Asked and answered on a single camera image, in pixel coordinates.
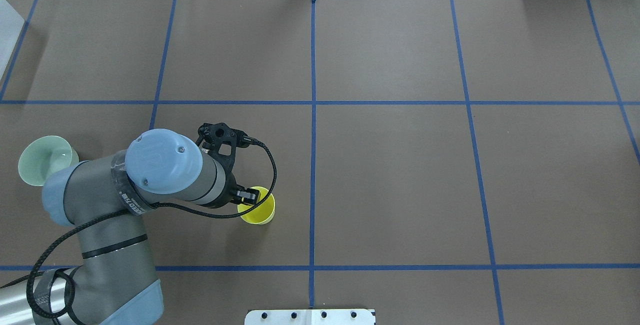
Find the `white bracket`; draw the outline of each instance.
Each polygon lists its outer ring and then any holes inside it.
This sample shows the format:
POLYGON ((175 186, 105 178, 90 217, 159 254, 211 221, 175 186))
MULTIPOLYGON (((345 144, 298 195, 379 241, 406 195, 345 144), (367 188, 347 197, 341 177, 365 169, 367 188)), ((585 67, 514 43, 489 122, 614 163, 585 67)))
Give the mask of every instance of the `white bracket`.
POLYGON ((376 325, 374 309, 252 310, 244 325, 376 325))

